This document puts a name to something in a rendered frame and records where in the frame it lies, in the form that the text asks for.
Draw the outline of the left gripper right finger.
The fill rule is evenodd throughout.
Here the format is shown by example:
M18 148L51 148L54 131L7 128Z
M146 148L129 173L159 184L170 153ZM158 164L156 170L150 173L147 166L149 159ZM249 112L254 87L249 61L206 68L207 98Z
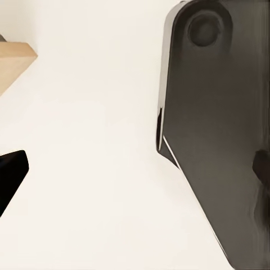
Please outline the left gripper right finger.
M270 152L257 150L253 160L252 169L270 194Z

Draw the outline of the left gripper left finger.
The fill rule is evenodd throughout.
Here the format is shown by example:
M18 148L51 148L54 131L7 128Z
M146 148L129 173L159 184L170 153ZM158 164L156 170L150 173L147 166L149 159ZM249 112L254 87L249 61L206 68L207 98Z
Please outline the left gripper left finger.
M29 172L25 150L0 156L0 217Z

